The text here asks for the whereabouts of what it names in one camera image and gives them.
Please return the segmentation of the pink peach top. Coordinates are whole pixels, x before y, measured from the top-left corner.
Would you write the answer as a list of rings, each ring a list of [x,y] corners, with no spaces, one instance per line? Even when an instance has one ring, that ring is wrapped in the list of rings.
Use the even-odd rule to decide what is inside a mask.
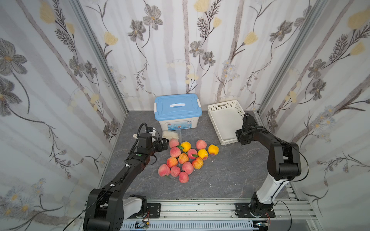
[[[179,145],[180,145],[180,143],[179,143],[179,141],[177,139],[173,138],[173,139],[170,139],[169,140],[169,148],[170,149],[172,149],[174,147],[177,147]]]

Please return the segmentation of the pink peach second row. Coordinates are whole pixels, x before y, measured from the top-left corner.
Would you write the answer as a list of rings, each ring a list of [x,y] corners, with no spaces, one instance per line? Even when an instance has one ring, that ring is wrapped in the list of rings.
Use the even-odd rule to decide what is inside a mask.
[[[178,147],[173,147],[170,149],[170,156],[174,158],[178,158],[182,154],[182,151]]]

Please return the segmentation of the orange pink peach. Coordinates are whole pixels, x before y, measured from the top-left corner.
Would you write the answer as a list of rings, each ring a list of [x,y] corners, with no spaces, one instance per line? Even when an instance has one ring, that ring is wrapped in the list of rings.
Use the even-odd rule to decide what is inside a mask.
[[[168,158],[168,159],[167,159],[166,164],[167,164],[167,166],[168,166],[169,168],[172,168],[172,167],[174,167],[174,166],[177,166],[177,165],[178,165],[178,160],[177,160],[177,158],[175,158],[175,157],[170,157],[170,158]]]

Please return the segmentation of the white perforated plastic basket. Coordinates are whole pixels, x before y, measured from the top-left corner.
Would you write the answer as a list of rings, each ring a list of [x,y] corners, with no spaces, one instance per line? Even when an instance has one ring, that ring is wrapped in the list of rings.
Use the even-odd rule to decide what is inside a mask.
[[[242,128],[245,112],[237,100],[208,105],[208,115],[221,145],[238,142],[236,131]]]

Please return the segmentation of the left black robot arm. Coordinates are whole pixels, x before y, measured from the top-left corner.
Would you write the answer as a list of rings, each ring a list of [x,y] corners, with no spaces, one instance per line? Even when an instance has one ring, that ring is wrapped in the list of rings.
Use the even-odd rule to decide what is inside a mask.
[[[83,230],[119,231],[124,221],[123,196],[150,158],[169,148],[169,140],[151,133],[139,134],[122,170],[101,189],[93,189],[87,200]]]

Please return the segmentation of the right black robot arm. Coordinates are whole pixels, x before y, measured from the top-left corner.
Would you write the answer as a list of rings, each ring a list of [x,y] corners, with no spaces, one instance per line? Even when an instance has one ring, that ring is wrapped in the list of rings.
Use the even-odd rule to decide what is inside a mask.
[[[249,211],[254,217],[271,212],[274,199],[283,186],[301,175],[299,147],[296,143],[286,142],[277,138],[265,127],[257,125],[254,117],[246,113],[241,129],[236,131],[241,145],[257,141],[268,150],[268,176],[261,188],[256,191],[249,204]]]

